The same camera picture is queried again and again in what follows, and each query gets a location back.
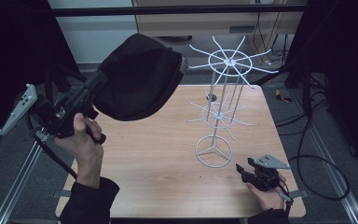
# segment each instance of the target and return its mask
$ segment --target table top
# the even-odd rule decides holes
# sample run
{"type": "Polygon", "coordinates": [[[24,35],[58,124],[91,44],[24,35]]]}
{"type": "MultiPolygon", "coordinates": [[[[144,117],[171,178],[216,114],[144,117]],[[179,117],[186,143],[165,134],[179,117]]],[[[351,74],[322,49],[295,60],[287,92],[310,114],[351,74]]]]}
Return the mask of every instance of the table top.
{"type": "MultiPolygon", "coordinates": [[[[231,125],[227,120],[219,120],[229,127],[219,126],[216,134],[226,139],[232,149],[231,160],[220,168],[203,164],[196,155],[199,140],[213,135],[210,123],[215,121],[214,113],[208,122],[202,120],[206,118],[202,108],[208,105],[206,92],[210,86],[179,86],[167,104],[147,119],[124,122],[101,113],[96,120],[107,136],[102,176],[120,186],[111,217],[250,217],[259,213],[258,201],[242,183],[235,164],[252,173],[248,157],[257,159],[270,154],[286,164],[288,161],[263,91],[254,87],[244,86],[231,125]]],[[[222,91],[222,86],[214,88],[216,102],[220,102],[222,91]]],[[[236,89],[235,85],[227,85],[223,109],[230,105],[231,98],[231,108],[235,108],[239,92],[239,86],[236,89]]],[[[212,138],[207,138],[199,150],[211,144],[212,138]]],[[[222,151],[228,150],[223,141],[216,144],[222,151]]],[[[225,161],[211,152],[201,156],[208,164],[225,161]]],[[[75,161],[72,167],[77,170],[75,161]]],[[[296,190],[292,171],[279,171],[286,177],[289,190],[296,190]]],[[[74,181],[68,176],[64,189],[70,189],[74,181]]],[[[57,216],[67,200],[60,198],[57,216]]],[[[304,204],[297,198],[290,217],[304,215],[304,204]]]]}

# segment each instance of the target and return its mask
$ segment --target black sleeve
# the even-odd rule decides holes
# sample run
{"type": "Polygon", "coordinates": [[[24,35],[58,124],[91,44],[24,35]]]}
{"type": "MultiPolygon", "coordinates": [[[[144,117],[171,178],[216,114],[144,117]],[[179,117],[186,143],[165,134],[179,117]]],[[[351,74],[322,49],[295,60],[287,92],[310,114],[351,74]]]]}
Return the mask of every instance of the black sleeve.
{"type": "Polygon", "coordinates": [[[75,182],[71,197],[60,215],[62,224],[109,223],[110,207],[119,191],[118,185],[101,177],[100,188],[92,189],[75,182]]]}
{"type": "Polygon", "coordinates": [[[269,209],[248,218],[248,224],[289,224],[289,218],[283,209],[269,209]]]}

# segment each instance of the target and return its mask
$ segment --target white wall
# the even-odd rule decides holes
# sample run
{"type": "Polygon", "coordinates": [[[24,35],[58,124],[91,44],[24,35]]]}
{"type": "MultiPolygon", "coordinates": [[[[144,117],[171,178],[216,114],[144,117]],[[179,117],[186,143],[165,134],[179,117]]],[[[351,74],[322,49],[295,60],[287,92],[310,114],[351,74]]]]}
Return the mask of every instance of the white wall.
{"type": "MultiPolygon", "coordinates": [[[[131,0],[48,0],[52,8],[132,7],[131,0]]],[[[134,16],[57,18],[77,63],[101,63],[138,32],[134,16]]]]}

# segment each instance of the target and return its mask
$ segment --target black hat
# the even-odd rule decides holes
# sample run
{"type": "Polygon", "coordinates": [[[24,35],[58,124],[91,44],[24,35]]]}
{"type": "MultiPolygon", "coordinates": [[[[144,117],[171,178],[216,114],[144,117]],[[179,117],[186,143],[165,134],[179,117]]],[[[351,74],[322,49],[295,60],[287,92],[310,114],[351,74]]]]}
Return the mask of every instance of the black hat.
{"type": "Polygon", "coordinates": [[[99,66],[108,80],[93,103],[112,119],[147,118],[169,100],[186,69],[182,54],[145,35],[132,35],[99,66]]]}

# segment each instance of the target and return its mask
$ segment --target hand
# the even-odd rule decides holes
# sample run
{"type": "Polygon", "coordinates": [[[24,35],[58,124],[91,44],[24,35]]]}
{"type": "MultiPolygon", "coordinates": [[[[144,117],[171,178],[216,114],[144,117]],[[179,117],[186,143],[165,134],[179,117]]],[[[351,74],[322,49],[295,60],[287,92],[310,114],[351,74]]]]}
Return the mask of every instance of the hand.
{"type": "Polygon", "coordinates": [[[100,139],[102,129],[97,122],[78,113],[74,117],[74,135],[63,139],[55,138],[54,142],[75,157],[78,166],[76,182],[97,189],[100,183],[103,147],[95,144],[86,134],[87,126],[91,129],[93,137],[100,139]]]}
{"type": "MultiPolygon", "coordinates": [[[[281,179],[281,185],[283,186],[284,182],[286,182],[286,178],[281,175],[281,173],[279,173],[279,177],[281,179]]],[[[270,191],[261,191],[249,182],[246,183],[246,187],[257,197],[263,211],[269,210],[270,208],[284,208],[284,200],[280,195],[280,193],[282,193],[281,188],[277,187],[270,191]]]]}

